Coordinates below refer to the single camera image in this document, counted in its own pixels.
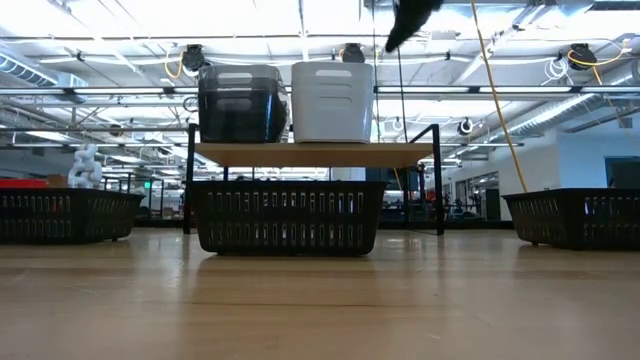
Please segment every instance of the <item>white robot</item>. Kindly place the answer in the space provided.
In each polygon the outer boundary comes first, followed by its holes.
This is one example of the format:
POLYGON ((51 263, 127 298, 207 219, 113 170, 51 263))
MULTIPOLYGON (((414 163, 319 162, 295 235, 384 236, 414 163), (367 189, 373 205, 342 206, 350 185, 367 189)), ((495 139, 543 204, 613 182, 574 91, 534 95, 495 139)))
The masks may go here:
POLYGON ((80 148, 74 154, 75 163, 69 171, 67 182, 71 188, 92 189, 102 180, 102 165, 95 161, 98 151, 96 145, 88 145, 80 148))

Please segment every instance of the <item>shelf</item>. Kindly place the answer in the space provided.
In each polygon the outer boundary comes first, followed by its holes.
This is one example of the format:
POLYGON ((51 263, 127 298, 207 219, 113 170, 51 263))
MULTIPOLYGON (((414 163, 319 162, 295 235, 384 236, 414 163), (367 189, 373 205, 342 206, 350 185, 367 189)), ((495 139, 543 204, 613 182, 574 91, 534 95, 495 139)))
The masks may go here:
POLYGON ((433 153, 431 144, 196 144, 220 166, 407 167, 433 153))

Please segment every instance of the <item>black plastic basket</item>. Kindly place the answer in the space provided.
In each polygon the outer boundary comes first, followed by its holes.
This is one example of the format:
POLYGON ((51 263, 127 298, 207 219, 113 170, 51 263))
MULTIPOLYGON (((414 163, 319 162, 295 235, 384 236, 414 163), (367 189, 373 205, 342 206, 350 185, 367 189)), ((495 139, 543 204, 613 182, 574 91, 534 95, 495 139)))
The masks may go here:
POLYGON ((518 237, 562 248, 640 248, 640 190, 559 189, 503 196, 518 237))
POLYGON ((219 254, 367 254, 385 187, 356 181, 190 185, 200 245, 219 254))
POLYGON ((0 242, 85 243, 128 236, 142 195, 0 189, 0 242))

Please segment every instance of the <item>wooden floor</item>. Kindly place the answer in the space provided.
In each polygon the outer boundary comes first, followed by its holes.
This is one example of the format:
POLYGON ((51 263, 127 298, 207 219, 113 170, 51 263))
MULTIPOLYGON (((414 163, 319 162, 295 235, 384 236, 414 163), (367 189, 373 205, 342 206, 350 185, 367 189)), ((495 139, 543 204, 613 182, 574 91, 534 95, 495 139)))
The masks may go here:
POLYGON ((640 253, 381 232, 362 259, 197 236, 0 247, 0 359, 638 359, 640 253))

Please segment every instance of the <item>ceiling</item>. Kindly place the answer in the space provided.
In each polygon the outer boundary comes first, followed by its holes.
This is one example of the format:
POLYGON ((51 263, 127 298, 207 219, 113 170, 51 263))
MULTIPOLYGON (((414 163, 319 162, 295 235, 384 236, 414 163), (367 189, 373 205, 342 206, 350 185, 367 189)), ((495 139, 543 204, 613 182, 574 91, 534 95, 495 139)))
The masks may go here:
MULTIPOLYGON (((201 44, 204 55, 213 63, 275 65, 288 85, 292 64, 305 59, 331 61, 345 43, 359 43, 368 62, 377 65, 379 86, 488 84, 466 1, 445 4, 400 49, 400 54, 380 51, 393 25, 393 13, 388 1, 375 2, 372 9, 371 0, 0 0, 0 53, 18 54, 44 71, 74 74, 91 87, 193 86, 194 77, 183 71, 174 79, 167 74, 165 64, 171 73, 178 72, 180 52, 186 45, 201 44)), ((590 71, 562 70, 564 65, 560 63, 566 62, 565 55, 573 43, 587 43, 600 62, 616 58, 625 48, 617 61, 599 67, 603 74, 627 66, 640 50, 635 35, 640 11, 593 11, 593 1, 581 0, 559 0, 554 6, 527 6, 524 1, 508 0, 478 3, 480 29, 491 50, 497 85, 593 83, 590 71), (563 60, 550 69, 559 54, 563 60), (554 76, 550 70, 561 72, 561 76, 554 76)), ((0 74, 0 86, 33 85, 0 74)), ((23 114, 36 108, 51 116, 47 120, 37 116, 24 119, 34 127, 68 126, 72 120, 77 123, 81 119, 82 126, 121 124, 168 131, 197 121, 197 113, 184 111, 182 100, 180 96, 99 95, 83 105, 52 97, 4 97, 0 101, 4 101, 2 107, 7 113, 0 117, 0 123, 10 126, 9 115, 18 117, 11 109, 19 104, 26 107, 21 110, 23 114), (127 102, 138 105, 118 105, 127 102)), ((542 104, 527 98, 500 101, 507 121, 542 104)), ((404 126, 411 138, 428 124, 438 123, 444 142, 460 143, 489 137, 499 127, 495 104, 489 97, 427 100, 414 96, 403 106, 400 96, 388 96, 374 109, 379 111, 376 118, 380 122, 379 127, 374 126, 375 141, 378 128, 382 141, 404 142, 404 126), (456 127, 465 118, 483 126, 476 126, 470 137, 460 137, 456 127)), ((93 140, 102 142, 178 142, 186 134, 96 136, 93 140)), ((129 155, 151 162, 163 161, 165 156, 159 156, 156 150, 129 155)))

